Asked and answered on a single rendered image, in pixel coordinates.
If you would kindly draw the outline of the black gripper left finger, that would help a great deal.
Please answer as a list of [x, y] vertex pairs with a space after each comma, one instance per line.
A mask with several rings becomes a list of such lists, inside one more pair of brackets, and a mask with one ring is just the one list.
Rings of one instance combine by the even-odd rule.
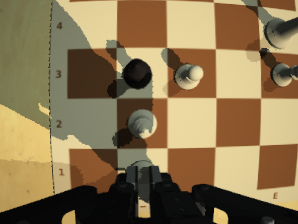
[[82, 185], [0, 212], [0, 224], [62, 224], [73, 210], [76, 224], [128, 224], [129, 216], [139, 217], [138, 166], [128, 166], [100, 194], [96, 187]]

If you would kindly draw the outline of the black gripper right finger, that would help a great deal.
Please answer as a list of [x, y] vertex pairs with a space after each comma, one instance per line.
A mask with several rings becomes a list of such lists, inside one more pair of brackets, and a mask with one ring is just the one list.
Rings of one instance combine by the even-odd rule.
[[227, 214], [228, 224], [298, 224], [297, 210], [212, 185], [198, 184], [192, 192], [181, 191], [159, 166], [149, 166], [149, 177], [150, 217], [163, 215], [165, 224], [217, 224], [214, 208]]

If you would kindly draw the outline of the white chess piece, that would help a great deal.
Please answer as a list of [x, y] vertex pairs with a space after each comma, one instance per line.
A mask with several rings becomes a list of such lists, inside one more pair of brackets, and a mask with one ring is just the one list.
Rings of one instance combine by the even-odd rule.
[[131, 114], [128, 120], [128, 127], [134, 136], [147, 138], [155, 132], [157, 120], [152, 112], [140, 109]]
[[298, 17], [285, 21], [275, 18], [268, 22], [265, 28], [265, 36], [270, 45], [277, 49], [288, 47], [293, 36], [298, 33]]

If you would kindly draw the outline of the brown and cream chessboard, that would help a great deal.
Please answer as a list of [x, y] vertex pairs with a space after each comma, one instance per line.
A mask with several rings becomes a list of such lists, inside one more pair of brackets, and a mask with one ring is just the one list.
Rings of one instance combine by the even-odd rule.
[[[298, 17], [298, 0], [53, 0], [50, 121], [55, 194], [81, 185], [108, 192], [146, 160], [181, 191], [214, 185], [268, 203], [298, 200], [298, 80], [277, 86], [278, 64], [298, 65], [291, 44], [269, 44], [269, 21]], [[152, 70], [141, 89], [125, 66]], [[193, 89], [175, 80], [198, 65]], [[152, 112], [146, 139], [128, 127]]]

